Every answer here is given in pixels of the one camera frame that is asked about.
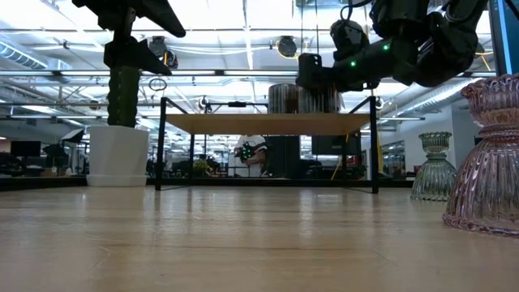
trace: metal cylinder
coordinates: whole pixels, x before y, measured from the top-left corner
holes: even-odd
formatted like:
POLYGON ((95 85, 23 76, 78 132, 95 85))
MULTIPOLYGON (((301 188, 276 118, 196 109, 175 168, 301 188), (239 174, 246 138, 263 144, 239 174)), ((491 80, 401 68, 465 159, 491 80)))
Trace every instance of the metal cylinder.
POLYGON ((341 110, 341 94, 334 88, 313 91, 299 88, 300 114, 336 114, 341 110))
POLYGON ((268 89, 269 114, 296 114, 298 112, 298 87, 294 84, 276 84, 268 89))

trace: lab floor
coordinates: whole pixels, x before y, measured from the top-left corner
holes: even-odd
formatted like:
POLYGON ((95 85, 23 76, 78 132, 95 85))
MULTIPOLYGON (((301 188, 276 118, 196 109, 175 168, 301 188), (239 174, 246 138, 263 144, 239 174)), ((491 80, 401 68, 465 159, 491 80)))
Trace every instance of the lab floor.
POLYGON ((517 291, 519 239, 336 188, 0 193, 0 290, 517 291))

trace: monitor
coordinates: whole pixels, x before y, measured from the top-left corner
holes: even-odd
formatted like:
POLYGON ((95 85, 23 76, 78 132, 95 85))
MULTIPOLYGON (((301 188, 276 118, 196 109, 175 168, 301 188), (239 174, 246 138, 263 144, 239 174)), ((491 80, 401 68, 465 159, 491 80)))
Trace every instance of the monitor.
MULTIPOLYGON (((360 156, 360 131, 348 135, 345 147, 346 155, 360 156)), ((318 135, 311 137, 311 153, 313 155, 342 155, 343 135, 318 135)))
POLYGON ((11 141, 11 155, 14 157, 39 157, 40 141, 11 141))

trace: ceiling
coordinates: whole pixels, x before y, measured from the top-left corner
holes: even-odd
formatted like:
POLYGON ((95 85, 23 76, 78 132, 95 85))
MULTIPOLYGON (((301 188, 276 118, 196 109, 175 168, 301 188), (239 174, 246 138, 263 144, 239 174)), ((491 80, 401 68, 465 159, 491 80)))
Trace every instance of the ceiling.
MULTIPOLYGON (((333 0, 321 1, 334 3, 333 0)), ((292 36, 301 48, 317 52, 323 57, 325 66, 333 63, 335 47, 329 36, 329 27, 339 19, 341 6, 319 6, 317 13, 313 6, 300 9, 293 0, 169 0, 187 35, 178 39, 164 32, 148 19, 137 19, 133 26, 133 36, 138 40, 164 36, 168 46, 176 53, 179 70, 223 69, 223 70, 286 70, 296 71, 295 58, 282 57, 274 47, 281 36, 292 36)), ((352 20, 364 27, 371 26, 366 17, 370 7, 354 10, 352 20)), ((485 12, 478 26, 479 41, 486 51, 492 51, 490 24, 485 12)), ((371 42, 380 38, 370 29, 371 42)), ((86 7, 77 8, 71 0, 16 0, 2 5, 0 9, 0 41, 19 48, 36 59, 55 58, 69 64, 74 70, 108 70, 103 63, 103 45, 112 39, 112 32, 97 26, 97 17, 86 7)), ((494 70, 493 58, 486 56, 490 70, 494 70)), ((0 58, 2 70, 27 70, 10 60, 0 58)), ((481 58, 474 61, 471 71, 486 71, 481 58)), ((155 77, 143 77, 139 93, 139 107, 142 115, 158 115, 159 97, 169 97, 187 112, 198 110, 201 97, 210 101, 255 101, 267 102, 268 88, 273 84, 293 83, 294 77, 255 78, 243 76, 229 77, 170 77, 163 78, 168 83, 164 91, 154 92, 148 83, 155 77)), ((85 104, 91 101, 105 103, 108 93, 108 78, 102 75, 74 77, 68 84, 42 77, 4 78, 15 82, 27 90, 18 91, 27 97, 24 102, 61 102, 69 104, 59 108, 62 113, 71 112, 86 115, 106 115, 105 108, 92 110, 85 104)), ((390 100, 406 90, 405 85, 385 79, 376 94, 390 100)), ((354 108, 370 92, 348 92, 343 95, 343 111, 354 108)), ((9 101, 18 101, 13 97, 9 101)), ((15 109, 17 113, 45 112, 15 109)), ((251 107, 230 109, 222 107, 221 113, 254 113, 251 107)))

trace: person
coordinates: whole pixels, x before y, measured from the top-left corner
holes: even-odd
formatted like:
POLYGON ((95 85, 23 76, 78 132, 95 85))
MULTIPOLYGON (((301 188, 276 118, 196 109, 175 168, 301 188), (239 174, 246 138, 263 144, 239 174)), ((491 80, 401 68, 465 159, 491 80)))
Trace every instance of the person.
POLYGON ((246 161, 241 161, 240 156, 231 157, 234 159, 234 173, 241 178, 259 178, 262 175, 261 168, 265 163, 265 151, 267 150, 265 138, 260 135, 242 135, 234 147, 234 152, 239 154, 246 144, 254 149, 254 155, 246 161))

